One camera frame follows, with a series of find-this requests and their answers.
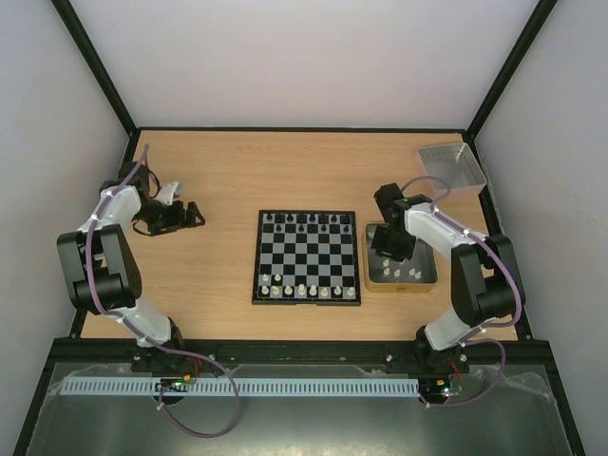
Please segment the yellow metal tin box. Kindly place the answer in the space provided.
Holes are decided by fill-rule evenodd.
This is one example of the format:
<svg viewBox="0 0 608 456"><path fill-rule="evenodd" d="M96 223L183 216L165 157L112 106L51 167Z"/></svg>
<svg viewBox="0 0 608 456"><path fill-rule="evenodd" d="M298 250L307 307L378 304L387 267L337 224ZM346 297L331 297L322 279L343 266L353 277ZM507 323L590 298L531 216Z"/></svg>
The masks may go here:
<svg viewBox="0 0 608 456"><path fill-rule="evenodd" d="M365 286L370 292L374 293L427 293L437 283L438 275L433 249L422 240L417 240L410 260L397 262L389 259L390 274L383 275L383 260L385 257L378 256L371 249L371 240L376 227L379 223L369 223L365 228L364 242L362 249L364 258L364 279ZM421 272L422 277L417 280L415 276L409 276L409 270L415 269ZM399 278L393 277L393 272L399 270Z"/></svg>

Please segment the black white chess board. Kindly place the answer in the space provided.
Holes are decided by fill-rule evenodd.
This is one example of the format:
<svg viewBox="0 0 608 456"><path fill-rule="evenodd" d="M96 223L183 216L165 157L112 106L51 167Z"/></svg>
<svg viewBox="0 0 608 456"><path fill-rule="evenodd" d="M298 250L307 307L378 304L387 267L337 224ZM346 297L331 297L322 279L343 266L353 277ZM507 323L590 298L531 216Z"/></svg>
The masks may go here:
<svg viewBox="0 0 608 456"><path fill-rule="evenodd" d="M270 277L262 282L262 275ZM281 282L274 283L276 274ZM304 284L307 293L297 293ZM312 285L317 295L310 296ZM267 286L269 294L261 295ZM272 295L278 286L280 294ZM286 296L284 288L291 286L293 294ZM333 288L342 289L340 297L333 296ZM322 297L320 289L327 287L329 295ZM355 295L348 297L353 287ZM261 210L258 213L256 256L253 272L252 303L254 305L360 306L356 217L353 211Z"/></svg>

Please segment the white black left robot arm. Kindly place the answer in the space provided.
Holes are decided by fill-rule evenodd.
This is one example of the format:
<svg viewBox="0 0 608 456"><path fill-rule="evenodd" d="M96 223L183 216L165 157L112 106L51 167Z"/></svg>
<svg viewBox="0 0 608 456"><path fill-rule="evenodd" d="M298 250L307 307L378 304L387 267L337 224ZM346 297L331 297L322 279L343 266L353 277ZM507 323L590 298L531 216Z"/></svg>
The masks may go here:
<svg viewBox="0 0 608 456"><path fill-rule="evenodd" d="M89 218L57 239L69 299L78 309L105 316L128 330L144 348L181 350L177 324L143 296L143 279L126 232L145 224L157 237L205 224L193 202L180 199L181 183L161 185L145 164L129 162L105 181Z"/></svg>

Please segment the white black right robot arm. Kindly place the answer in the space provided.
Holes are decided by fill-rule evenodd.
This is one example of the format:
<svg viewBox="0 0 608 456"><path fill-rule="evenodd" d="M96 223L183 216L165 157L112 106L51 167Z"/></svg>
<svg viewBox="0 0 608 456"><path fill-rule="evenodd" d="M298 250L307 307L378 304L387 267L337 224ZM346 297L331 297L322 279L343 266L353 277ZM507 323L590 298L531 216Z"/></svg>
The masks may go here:
<svg viewBox="0 0 608 456"><path fill-rule="evenodd" d="M371 250L404 262L422 240L450 262L450 304L440 317L421 327L414 339L414 360L423 371L437 371L473 336L519 322L525 300L511 240L465 227L419 194L403 195L388 184L374 194L384 223L376 228Z"/></svg>

